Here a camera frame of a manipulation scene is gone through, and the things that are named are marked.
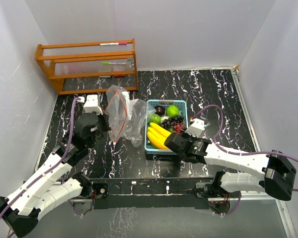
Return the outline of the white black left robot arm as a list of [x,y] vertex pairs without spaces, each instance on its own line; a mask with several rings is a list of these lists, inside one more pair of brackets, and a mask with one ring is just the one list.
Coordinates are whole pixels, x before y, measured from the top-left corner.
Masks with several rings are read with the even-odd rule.
[[89,149],[110,130],[108,116],[84,113],[71,120],[70,130],[54,147],[43,165],[7,197],[0,196],[0,219],[18,238],[27,236],[39,220],[72,198],[94,194],[92,182],[82,172],[55,185],[64,174],[88,155]]

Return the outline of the clear zip top bag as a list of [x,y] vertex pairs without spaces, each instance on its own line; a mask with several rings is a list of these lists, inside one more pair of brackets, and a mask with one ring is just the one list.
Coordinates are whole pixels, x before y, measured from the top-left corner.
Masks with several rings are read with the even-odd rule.
[[134,147],[139,147],[143,141],[141,130],[155,109],[141,99],[130,99],[130,92],[125,88],[112,85],[106,91],[109,137],[116,144],[120,138],[129,140]]

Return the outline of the yellow banana bunch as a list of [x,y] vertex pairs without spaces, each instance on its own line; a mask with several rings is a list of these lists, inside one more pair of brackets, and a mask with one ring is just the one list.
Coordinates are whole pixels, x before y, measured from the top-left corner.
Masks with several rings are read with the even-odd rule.
[[150,144],[156,149],[168,150],[164,143],[170,135],[171,132],[156,123],[151,122],[149,127],[147,127],[147,138]]

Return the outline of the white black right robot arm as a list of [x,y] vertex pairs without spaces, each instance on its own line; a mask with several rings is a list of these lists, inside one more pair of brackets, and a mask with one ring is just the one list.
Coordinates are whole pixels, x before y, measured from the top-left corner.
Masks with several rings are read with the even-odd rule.
[[283,201],[292,198],[296,169],[285,154],[277,151],[247,153],[220,147],[208,139],[187,133],[170,134],[165,146],[186,162],[217,165],[236,170],[218,172],[211,185],[218,197],[236,191],[265,192]]

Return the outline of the red grape bunch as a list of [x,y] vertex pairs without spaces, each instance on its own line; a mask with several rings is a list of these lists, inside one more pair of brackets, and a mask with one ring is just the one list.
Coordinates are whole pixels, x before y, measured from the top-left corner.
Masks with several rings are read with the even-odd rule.
[[185,130],[185,124],[183,122],[182,123],[176,123],[173,126],[173,130],[174,130],[174,133],[180,134],[182,131]]

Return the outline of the black grape bunch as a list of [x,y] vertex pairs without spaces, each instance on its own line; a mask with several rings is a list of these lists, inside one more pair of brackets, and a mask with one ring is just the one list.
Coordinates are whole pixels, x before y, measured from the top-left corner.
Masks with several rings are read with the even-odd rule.
[[184,116],[175,116],[175,117],[170,117],[170,118],[161,120],[161,123],[159,124],[159,126],[161,126],[166,130],[174,131],[173,126],[176,123],[182,123],[182,122],[184,123]]

